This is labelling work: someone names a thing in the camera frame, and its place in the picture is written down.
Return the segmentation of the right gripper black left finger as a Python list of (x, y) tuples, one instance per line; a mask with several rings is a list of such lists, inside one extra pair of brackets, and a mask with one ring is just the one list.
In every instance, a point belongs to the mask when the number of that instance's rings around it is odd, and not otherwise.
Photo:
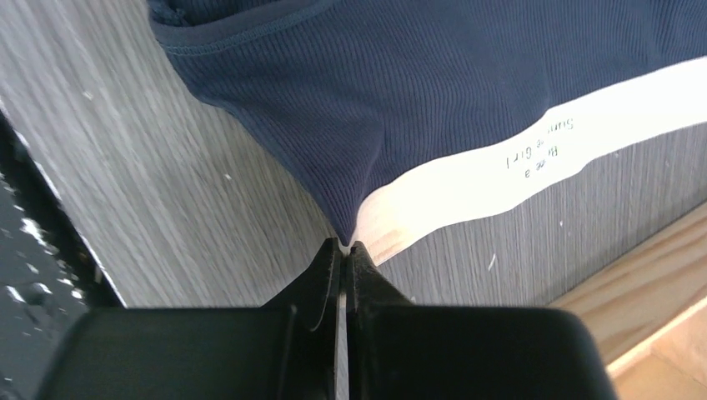
[(76, 322), (41, 399), (333, 399), (338, 241), (260, 307), (98, 308)]

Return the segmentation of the navy underwear cream waistband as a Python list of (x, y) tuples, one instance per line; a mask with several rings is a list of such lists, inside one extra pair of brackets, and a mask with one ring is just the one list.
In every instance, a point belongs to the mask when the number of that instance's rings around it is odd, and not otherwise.
[(151, 1), (235, 117), (381, 263), (706, 120), (703, 1)]

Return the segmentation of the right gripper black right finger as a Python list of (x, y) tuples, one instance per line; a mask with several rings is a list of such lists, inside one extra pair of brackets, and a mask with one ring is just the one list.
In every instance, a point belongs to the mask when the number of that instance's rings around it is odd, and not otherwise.
[(548, 307), (413, 303), (355, 243), (345, 267), (352, 399), (614, 399), (588, 328)]

